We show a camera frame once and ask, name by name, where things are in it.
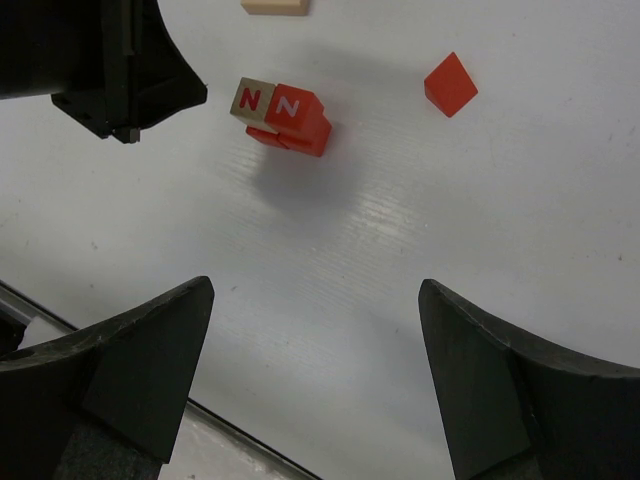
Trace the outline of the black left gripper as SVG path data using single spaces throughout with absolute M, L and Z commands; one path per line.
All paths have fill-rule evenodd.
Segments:
M 1 97 L 41 95 L 95 135 L 133 144 L 204 104 L 207 87 L 157 1 L 4 1 Z

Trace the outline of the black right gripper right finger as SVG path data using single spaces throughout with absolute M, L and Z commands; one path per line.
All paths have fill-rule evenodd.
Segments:
M 433 279 L 418 304 L 456 478 L 638 478 L 638 369 L 534 335 Z

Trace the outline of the natural wood cube red N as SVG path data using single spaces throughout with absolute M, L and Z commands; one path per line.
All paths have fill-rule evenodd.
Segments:
M 240 79 L 230 114 L 248 127 L 276 134 L 266 122 L 276 85 L 252 78 Z

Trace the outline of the long natural wood block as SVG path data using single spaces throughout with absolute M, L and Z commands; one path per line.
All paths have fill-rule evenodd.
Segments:
M 305 16 L 309 0 L 241 0 L 242 8 L 250 15 Z

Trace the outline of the red cube white letter N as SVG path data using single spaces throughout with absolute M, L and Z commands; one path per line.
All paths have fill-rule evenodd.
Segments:
M 292 137 L 311 137 L 320 123 L 324 105 L 311 91 L 278 84 L 265 121 L 277 133 Z

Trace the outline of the plain red wood block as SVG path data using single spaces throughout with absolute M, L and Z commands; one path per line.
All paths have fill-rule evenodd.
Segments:
M 455 52 L 451 52 L 425 79 L 426 98 L 447 118 L 452 118 L 477 94 L 478 89 Z

